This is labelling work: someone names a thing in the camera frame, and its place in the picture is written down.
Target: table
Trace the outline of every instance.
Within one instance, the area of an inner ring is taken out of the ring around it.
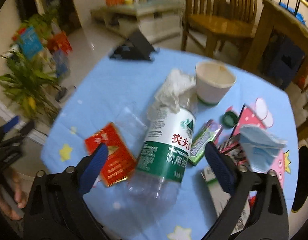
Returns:
[[[51,172],[75,166],[87,154],[83,140],[114,121],[126,105],[135,102],[140,112],[146,113],[172,68],[194,74],[197,62],[211,60],[168,49],[152,56],[154,62],[116,61],[105,57],[86,76],[55,121],[43,148],[42,160]],[[285,172],[283,191],[290,212],[297,185],[298,151],[289,98],[284,91],[257,76],[236,67],[229,68],[237,76],[236,84],[216,107],[198,104],[194,133],[209,119],[219,120],[230,106],[240,112],[244,103],[252,105],[256,98],[262,97],[274,116],[274,125],[268,131],[288,140],[286,150],[289,150],[291,174]],[[230,133],[231,130],[225,130],[222,136]],[[121,130],[121,134],[137,155],[141,145],[133,146],[126,131]],[[72,148],[72,152],[71,159],[62,162],[59,151],[64,147]],[[144,208],[132,202],[126,197],[126,181],[109,188],[99,182],[84,195],[84,200],[95,218],[123,239],[167,239],[176,230],[191,237],[182,239],[200,240],[216,220],[207,185],[200,174],[206,166],[205,159],[196,167],[187,165],[177,203],[169,211],[152,210],[150,206]]]
[[[96,20],[104,21],[105,27],[123,37],[139,29],[151,43],[164,40],[181,33],[181,2],[153,0],[131,5],[101,6],[91,10]]]
[[[241,68],[252,73],[257,72],[271,33],[275,29],[287,35],[306,54],[294,78],[294,81],[297,81],[306,72],[308,66],[308,28],[276,2],[263,0],[263,4],[264,8],[255,38]],[[297,134],[299,140],[308,138],[308,120],[297,129]]]

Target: blue surgical mask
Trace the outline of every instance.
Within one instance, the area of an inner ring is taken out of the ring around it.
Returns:
[[[254,172],[267,173],[287,143],[253,124],[242,125],[240,134],[240,145]]]

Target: paper cup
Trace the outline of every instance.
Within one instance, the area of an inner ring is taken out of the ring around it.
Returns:
[[[236,82],[222,62],[200,62],[195,72],[197,95],[208,105],[217,105]]]

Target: bottle cap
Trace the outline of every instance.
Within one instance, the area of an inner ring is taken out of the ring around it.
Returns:
[[[238,124],[238,116],[232,111],[226,112],[222,117],[222,123],[227,128],[233,128]]]

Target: human hand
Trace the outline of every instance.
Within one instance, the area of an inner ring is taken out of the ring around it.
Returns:
[[[26,194],[22,192],[20,177],[18,173],[12,168],[9,168],[7,172],[14,183],[14,192],[15,192],[14,200],[18,204],[18,208],[20,209],[24,208],[27,204],[27,197]],[[0,192],[0,208],[3,211],[3,213],[11,220],[21,219],[21,217],[10,207],[10,205],[2,197],[1,192]]]

